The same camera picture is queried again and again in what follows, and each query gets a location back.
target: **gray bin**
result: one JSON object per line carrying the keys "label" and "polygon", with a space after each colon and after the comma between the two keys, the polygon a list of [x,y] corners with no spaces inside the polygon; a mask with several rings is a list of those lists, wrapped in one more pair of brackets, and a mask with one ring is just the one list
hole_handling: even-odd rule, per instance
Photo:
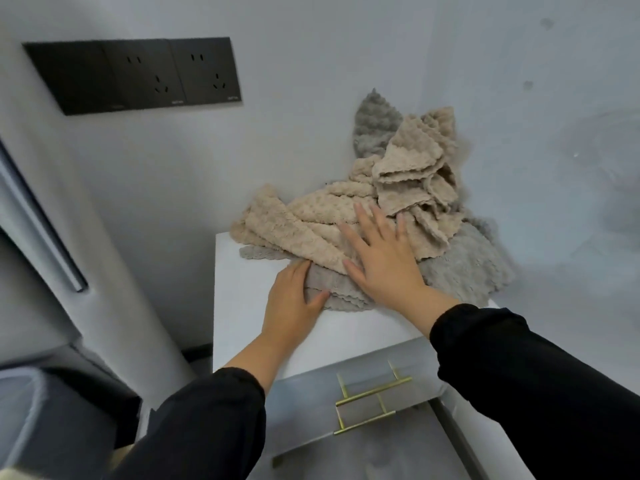
{"label": "gray bin", "polygon": [[98,480],[116,423],[59,378],[33,367],[0,371],[0,465],[49,480]]}

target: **drawer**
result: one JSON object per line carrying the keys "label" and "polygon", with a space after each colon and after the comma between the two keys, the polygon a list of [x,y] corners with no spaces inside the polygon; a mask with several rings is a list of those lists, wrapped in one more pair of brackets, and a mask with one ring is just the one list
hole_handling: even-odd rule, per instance
{"label": "drawer", "polygon": [[352,397],[397,382],[390,364],[400,379],[412,380],[380,391],[380,399],[370,394],[341,405],[345,427],[380,416],[380,400],[390,415],[442,393],[436,353],[423,337],[276,381],[266,401],[264,453],[274,456],[332,435],[340,429],[336,402],[344,398],[338,376]]}

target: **left hand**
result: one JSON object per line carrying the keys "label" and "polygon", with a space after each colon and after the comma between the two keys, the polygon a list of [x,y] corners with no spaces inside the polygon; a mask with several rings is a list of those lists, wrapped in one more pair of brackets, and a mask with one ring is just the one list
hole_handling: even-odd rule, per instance
{"label": "left hand", "polygon": [[264,313],[262,335],[292,353],[316,324],[329,291],[322,291],[311,302],[305,302],[305,277],[311,261],[294,261],[278,273],[269,291]]}

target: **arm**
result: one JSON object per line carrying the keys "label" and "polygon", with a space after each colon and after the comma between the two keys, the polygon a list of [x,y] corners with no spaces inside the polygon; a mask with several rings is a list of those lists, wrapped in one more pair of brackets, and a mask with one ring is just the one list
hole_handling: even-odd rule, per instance
{"label": "arm", "polygon": [[438,375],[504,428],[537,478],[638,476],[640,397],[529,330],[506,308],[478,309],[424,284],[402,216],[393,232],[357,205],[367,242],[341,230],[364,270],[349,275],[403,314],[438,353]]}
{"label": "arm", "polygon": [[136,444],[111,480],[245,479],[264,446],[264,400],[283,361],[316,323],[328,292],[307,304],[309,261],[278,273],[262,332],[213,375],[198,379],[158,409],[155,430]]}

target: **black jacket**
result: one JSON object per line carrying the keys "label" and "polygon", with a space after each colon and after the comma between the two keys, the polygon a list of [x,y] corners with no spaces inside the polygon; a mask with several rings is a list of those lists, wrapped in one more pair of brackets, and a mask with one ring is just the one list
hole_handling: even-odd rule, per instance
{"label": "black jacket", "polygon": [[[455,306],[435,323],[431,343],[438,376],[500,423],[537,479],[640,478],[640,397],[530,331],[523,317]],[[158,427],[112,480],[244,479],[260,458],[264,391],[247,371],[220,369],[158,412]]]}

